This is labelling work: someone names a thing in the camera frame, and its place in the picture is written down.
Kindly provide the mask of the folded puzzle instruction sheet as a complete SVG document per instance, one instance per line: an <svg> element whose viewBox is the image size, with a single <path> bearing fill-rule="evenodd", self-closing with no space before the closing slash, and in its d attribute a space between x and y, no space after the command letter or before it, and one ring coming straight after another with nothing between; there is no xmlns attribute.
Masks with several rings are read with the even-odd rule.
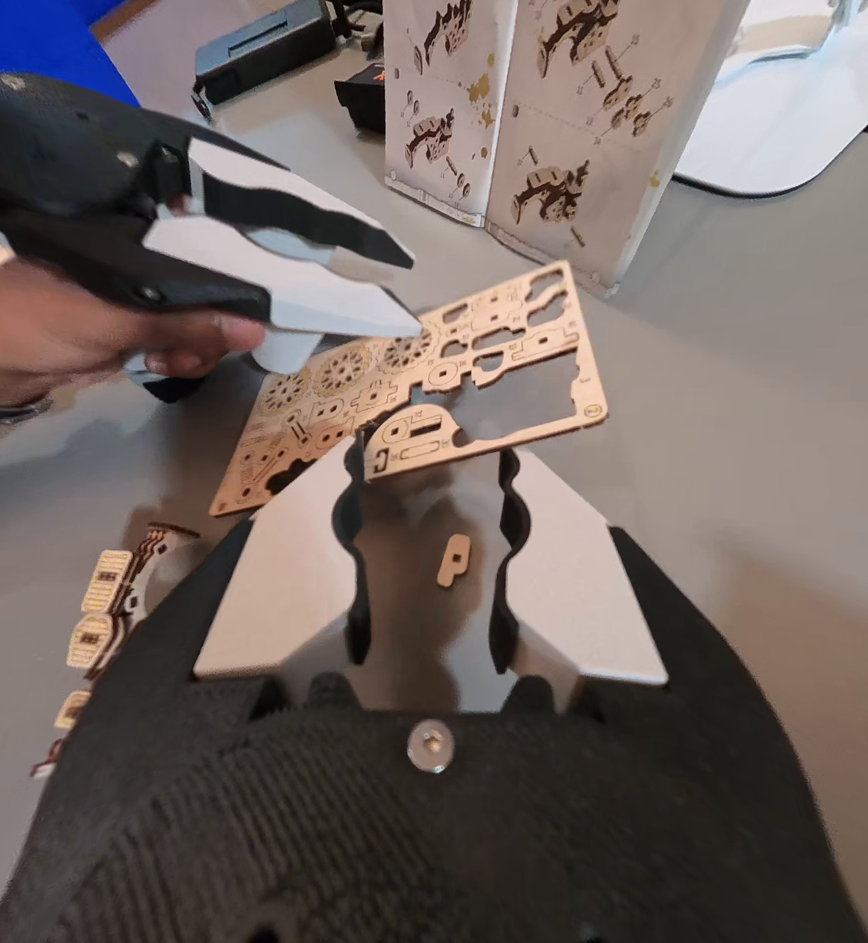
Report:
<svg viewBox="0 0 868 943"><path fill-rule="evenodd" d="M606 296L747 2L383 2L385 184Z"/></svg>

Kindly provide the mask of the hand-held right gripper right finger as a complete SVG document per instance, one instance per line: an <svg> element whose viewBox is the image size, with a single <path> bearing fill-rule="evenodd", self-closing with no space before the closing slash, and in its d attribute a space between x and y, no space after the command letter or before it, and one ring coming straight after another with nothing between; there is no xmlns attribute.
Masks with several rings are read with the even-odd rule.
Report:
<svg viewBox="0 0 868 943"><path fill-rule="evenodd" d="M488 654L497 674L543 677L557 712L589 679L662 688L652 638L608 519L529 451L502 449L500 533Z"/></svg>

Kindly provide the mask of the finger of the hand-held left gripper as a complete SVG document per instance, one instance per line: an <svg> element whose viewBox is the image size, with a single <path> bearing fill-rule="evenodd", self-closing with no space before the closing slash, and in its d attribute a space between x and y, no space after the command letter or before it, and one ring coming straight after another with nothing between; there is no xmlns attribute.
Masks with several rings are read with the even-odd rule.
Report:
<svg viewBox="0 0 868 943"><path fill-rule="evenodd" d="M303 257L274 252L291 242L296 238L276 230L247 235L206 216L165 214L151 225L143 245L269 293L267 337L252 351L269 373L300 371L325 335L420 335L420 322L381 286L325 267L328 250L306 250Z"/></svg>
<svg viewBox="0 0 868 943"><path fill-rule="evenodd" d="M374 218L231 140L187 145L191 288L380 288L415 254Z"/></svg>

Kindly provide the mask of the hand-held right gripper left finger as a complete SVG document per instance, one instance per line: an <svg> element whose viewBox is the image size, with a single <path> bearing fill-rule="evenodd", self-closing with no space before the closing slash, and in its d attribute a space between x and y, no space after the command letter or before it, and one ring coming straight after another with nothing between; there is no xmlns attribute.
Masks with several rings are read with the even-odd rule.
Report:
<svg viewBox="0 0 868 943"><path fill-rule="evenodd" d="M322 672L364 664L363 485L364 444L352 434L250 517L192 669L197 679L272 676L279 689L308 689Z"/></svg>

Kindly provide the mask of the white metal stand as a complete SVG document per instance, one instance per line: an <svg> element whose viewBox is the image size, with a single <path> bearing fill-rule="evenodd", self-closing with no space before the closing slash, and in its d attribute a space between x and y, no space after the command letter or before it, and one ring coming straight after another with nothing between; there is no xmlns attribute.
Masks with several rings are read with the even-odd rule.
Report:
<svg viewBox="0 0 868 943"><path fill-rule="evenodd" d="M749 2L674 175L781 196L866 128L868 2Z"/></svg>

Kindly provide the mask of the blue chair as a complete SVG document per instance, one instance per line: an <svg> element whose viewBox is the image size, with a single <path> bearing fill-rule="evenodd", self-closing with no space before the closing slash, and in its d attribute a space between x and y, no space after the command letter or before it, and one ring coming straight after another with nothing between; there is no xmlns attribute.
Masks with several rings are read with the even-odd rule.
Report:
<svg viewBox="0 0 868 943"><path fill-rule="evenodd" d="M138 100L90 26L119 2L0 2L0 72L37 73Z"/></svg>

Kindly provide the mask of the small wooden puzzle piece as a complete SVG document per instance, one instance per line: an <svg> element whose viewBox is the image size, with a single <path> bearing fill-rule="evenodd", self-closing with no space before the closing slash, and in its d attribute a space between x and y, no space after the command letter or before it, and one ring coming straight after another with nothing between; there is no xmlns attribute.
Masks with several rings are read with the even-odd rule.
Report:
<svg viewBox="0 0 868 943"><path fill-rule="evenodd" d="M444 548L439 572L437 586L441 589L449 589L456 577L465 575L470 567L471 558L471 538L468 534L453 534Z"/></svg>

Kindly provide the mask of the person's left hand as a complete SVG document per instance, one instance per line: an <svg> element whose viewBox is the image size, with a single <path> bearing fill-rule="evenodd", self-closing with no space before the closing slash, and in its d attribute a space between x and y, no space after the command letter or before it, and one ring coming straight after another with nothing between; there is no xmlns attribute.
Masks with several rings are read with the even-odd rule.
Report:
<svg viewBox="0 0 868 943"><path fill-rule="evenodd" d="M99 300L49 267L19 259L0 266L0 407L99 383L136 356L150 373L203 378L264 337L262 323L230 313L143 313Z"/></svg>

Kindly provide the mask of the laser-cut wooden puzzle sheet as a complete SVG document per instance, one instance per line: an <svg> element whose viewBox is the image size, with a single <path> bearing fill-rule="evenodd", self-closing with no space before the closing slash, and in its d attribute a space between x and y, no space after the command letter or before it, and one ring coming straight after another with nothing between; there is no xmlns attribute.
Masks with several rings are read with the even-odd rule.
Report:
<svg viewBox="0 0 868 943"><path fill-rule="evenodd" d="M211 500L223 517L259 509L274 482L289 482L349 436L366 443L366 480L478 458L599 426L608 402L568 260L419 315L420 334L357 339L320 352L293 373L269 373ZM439 403L470 380L490 390L514 373L574 357L570 414L492 439L475 439Z"/></svg>

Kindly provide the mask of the grey desk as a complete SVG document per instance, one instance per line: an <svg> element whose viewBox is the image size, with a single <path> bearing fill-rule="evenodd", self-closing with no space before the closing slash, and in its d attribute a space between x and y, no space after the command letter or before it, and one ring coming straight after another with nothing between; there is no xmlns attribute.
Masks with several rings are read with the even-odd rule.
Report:
<svg viewBox="0 0 868 943"><path fill-rule="evenodd" d="M417 252L397 291L419 310L524 272L488 235L383 186L381 145L334 90L363 61L339 53L218 121L393 225ZM616 298L582 306L609 420L536 453L723 632L803 756L868 756L868 134L774 201L671 182ZM17 778L75 686L66 637L97 552L148 511L211 540L230 524L206 509L260 380L221 373L184 409L117 378L0 443L0 756L20 757ZM497 458L449 472L366 495L366 557L400 563L390 579L407 596L373 580L381 638L356 674L371 705L475 710L511 681L485 640ZM477 528L478 591L437 591L422 570L454 521Z"/></svg>

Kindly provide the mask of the black power adapter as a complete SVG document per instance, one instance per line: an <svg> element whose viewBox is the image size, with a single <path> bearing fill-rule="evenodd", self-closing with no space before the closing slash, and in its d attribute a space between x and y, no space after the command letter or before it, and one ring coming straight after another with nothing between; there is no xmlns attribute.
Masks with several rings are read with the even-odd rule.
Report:
<svg viewBox="0 0 868 943"><path fill-rule="evenodd" d="M327 2L291 2L196 51L192 104L209 121L228 102L335 49Z"/></svg>

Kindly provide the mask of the partly assembled wooden model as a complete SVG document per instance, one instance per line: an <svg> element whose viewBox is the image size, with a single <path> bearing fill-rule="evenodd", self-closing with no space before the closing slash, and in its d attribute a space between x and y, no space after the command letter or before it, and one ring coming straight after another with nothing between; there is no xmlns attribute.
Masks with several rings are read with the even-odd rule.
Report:
<svg viewBox="0 0 868 943"><path fill-rule="evenodd" d="M66 666L82 672L53 727L60 732L48 756L32 766L31 780L56 768L66 735L77 725L95 684L131 642L145 618L197 563L201 534L179 524L151 521L134 550L104 550L82 599L82 616L66 650Z"/></svg>

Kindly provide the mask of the black box with orange mark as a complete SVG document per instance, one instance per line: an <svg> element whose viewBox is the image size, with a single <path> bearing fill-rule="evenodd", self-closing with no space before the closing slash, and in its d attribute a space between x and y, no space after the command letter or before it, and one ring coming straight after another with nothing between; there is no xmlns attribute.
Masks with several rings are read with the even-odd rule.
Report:
<svg viewBox="0 0 868 943"><path fill-rule="evenodd" d="M373 63L347 80L335 80L334 87L339 104L357 129L385 134L385 66L381 63Z"/></svg>

